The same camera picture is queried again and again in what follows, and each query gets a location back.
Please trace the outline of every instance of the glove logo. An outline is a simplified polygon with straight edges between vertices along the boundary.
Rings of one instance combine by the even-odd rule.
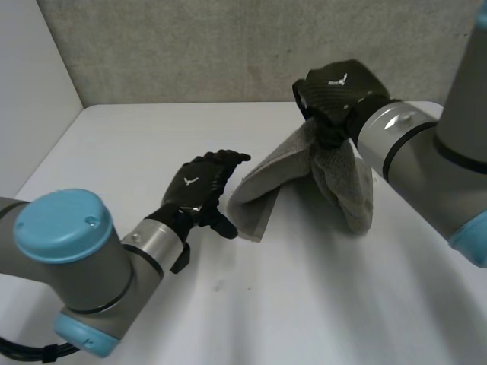
[[[328,85],[342,85],[345,86],[345,81],[347,81],[347,77],[349,74],[344,74],[343,78],[339,79],[338,81],[328,81]]]
[[[193,184],[197,180],[199,180],[199,177],[196,177],[193,180],[188,180],[186,177],[184,178],[184,182],[185,182],[186,186],[190,186],[191,184]]]

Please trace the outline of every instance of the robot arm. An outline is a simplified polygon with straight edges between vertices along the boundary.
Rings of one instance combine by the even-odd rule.
[[[398,100],[359,62],[312,70],[294,84],[318,142],[358,152],[452,248],[487,268],[487,2],[440,121]]]
[[[75,347],[108,356],[169,271],[189,263],[196,225],[225,238],[237,230],[218,200],[250,156],[208,153],[177,172],[161,207],[120,241],[94,193],[68,189],[35,202],[0,200],[0,272],[48,284],[65,308],[54,329]]]

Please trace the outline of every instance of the gloved hand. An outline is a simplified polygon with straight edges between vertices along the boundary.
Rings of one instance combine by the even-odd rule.
[[[303,117],[315,119],[317,140],[325,149],[337,148],[348,138],[356,143],[363,123],[391,102],[381,82],[355,60],[311,70],[292,90]]]
[[[185,163],[167,188],[161,208],[148,218],[167,224],[183,242],[194,226],[210,226],[224,238],[235,238],[237,228],[218,210],[218,204],[237,165],[248,160],[247,154],[220,150]]]

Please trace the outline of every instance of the tabletop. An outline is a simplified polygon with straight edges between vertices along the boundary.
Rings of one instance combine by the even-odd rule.
[[[422,106],[440,113],[434,104]],[[220,148],[253,159],[228,196],[300,124],[293,103],[93,106],[19,192],[96,192],[120,236],[159,205],[180,165]],[[487,272],[468,263],[374,174],[374,222],[353,236],[309,179],[284,186],[261,243],[197,228],[192,261],[168,275],[107,359],[60,364],[481,364]],[[60,341],[62,303],[45,285],[0,276],[0,335]],[[0,364],[10,363],[0,358]]]

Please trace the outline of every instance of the cloth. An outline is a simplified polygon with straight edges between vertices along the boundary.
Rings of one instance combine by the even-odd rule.
[[[252,170],[228,201],[227,213],[248,240],[260,242],[278,187],[312,174],[323,196],[345,215],[353,233],[365,233],[372,224],[372,172],[355,157],[349,141],[333,149],[321,148],[317,125],[309,118]]]

